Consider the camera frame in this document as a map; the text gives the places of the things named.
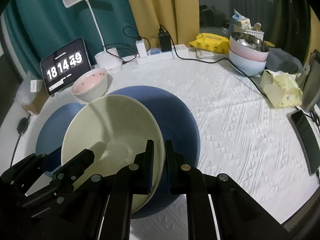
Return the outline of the white power strip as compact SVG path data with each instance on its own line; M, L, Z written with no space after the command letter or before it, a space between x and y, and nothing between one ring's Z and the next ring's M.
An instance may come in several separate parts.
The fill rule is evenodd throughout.
M139 65L153 63L157 61L169 60L169 59L178 59L178 57L188 58L189 50L184 44L178 44L172 46L171 51L162 52L160 48L153 48L147 52L147 57L136 58L136 61Z

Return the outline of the yellow tissue pack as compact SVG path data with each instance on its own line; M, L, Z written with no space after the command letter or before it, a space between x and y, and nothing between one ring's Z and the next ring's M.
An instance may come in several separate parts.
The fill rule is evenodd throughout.
M260 87L274 108L302 105L303 92L296 82L296 75L264 70Z

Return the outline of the yellow wipes pack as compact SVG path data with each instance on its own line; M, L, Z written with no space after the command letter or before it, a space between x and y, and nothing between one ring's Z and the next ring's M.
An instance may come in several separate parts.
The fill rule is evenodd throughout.
M229 52L229 39L216 34L199 33L189 44L194 48L213 53L228 54Z

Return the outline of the black power adapter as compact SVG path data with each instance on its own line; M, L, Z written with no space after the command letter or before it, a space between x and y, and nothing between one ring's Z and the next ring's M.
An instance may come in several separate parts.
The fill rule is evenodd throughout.
M158 33L158 39L162 52L172 51L171 38L168 32L160 31Z

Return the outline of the tablet showing clock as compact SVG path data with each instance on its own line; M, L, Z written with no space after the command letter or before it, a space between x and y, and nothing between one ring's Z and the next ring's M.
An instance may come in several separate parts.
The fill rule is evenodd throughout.
M91 70L84 39L76 38L44 58L40 69L49 96L71 86Z

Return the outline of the small white box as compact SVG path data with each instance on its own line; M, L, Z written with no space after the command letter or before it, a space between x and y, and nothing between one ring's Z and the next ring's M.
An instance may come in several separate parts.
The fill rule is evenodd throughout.
M30 92L38 93L43 86L43 80L31 80L30 81Z

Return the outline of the pink strawberry bowl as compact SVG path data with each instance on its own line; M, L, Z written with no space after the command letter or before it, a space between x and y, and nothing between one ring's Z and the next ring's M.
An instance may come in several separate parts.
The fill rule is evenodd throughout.
M71 93L84 102L91 102L103 96L107 86L107 70L96 68L79 77L72 85Z

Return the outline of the white phone charger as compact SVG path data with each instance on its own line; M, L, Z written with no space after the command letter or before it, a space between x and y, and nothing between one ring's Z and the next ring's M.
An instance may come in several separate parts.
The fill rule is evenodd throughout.
M136 41L136 48L138 51L138 55L141 59L148 56L147 51L146 51L146 47L145 47L145 43L142 39Z

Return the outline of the light blue plate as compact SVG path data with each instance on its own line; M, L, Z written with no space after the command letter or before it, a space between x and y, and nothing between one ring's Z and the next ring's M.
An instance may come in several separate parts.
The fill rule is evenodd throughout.
M37 139L36 155L49 154L62 146L68 126L82 108L83 105L80 103L68 103L61 106L48 118Z

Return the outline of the cream bowl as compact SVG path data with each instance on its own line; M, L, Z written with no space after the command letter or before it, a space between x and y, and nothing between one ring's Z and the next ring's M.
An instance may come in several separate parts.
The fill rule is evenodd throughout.
M147 196L134 195L132 212L137 212L155 194L165 160L159 125L139 101L124 95L107 95L86 104L67 128L61 164L65 165L84 149L93 151L93 164L73 184L78 189L94 174L110 176L133 163L135 156L145 151L148 140L154 142L152 190Z

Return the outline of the teal curtain left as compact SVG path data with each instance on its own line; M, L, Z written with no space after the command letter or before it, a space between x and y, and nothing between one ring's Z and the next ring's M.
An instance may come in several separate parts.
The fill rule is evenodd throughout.
M128 0L110 0L120 19L117 30L120 37L119 55L133 55L133 39L126 37L123 28L135 27L135 20ZM62 0L11 0L3 11L8 41L13 48L12 59L25 73L32 72L41 77L40 61L62 46L83 37L83 31L76 26L77 19L72 10L63 5Z

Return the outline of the large dark blue bowl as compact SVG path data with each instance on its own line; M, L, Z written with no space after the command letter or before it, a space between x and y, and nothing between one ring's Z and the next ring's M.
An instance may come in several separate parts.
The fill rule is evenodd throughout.
M173 150L184 156L187 164L196 167L200 157L200 134L196 120L189 108L178 97L161 88L131 86L112 92L125 95L142 103L156 119L163 140L172 142ZM171 195L168 188L167 171L163 170L159 186L152 198L132 218L154 215L173 203L178 195Z

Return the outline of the steel thermos bottle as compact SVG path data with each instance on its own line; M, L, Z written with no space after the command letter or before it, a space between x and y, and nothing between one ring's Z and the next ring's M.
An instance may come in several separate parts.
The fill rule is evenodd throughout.
M304 83L302 85L303 99L302 99L302 109L305 112L309 112L313 107L319 102L320 94L320 54L317 49L315 49L309 58L309 62L305 63L303 66Z

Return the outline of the yellow curtain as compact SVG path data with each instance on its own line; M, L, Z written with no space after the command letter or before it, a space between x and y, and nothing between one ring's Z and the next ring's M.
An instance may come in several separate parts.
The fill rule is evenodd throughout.
M152 48L159 47L160 25L166 27L175 44L190 46L200 33L199 0L128 0L140 36Z
M310 54L320 49L320 22L314 10L310 8L310 37L305 62L309 61Z

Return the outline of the black smartphone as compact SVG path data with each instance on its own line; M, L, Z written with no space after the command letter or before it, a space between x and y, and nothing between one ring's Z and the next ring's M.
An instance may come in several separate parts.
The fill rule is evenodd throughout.
M302 147L310 176L319 169L319 144L307 116L298 110L290 115L291 124Z

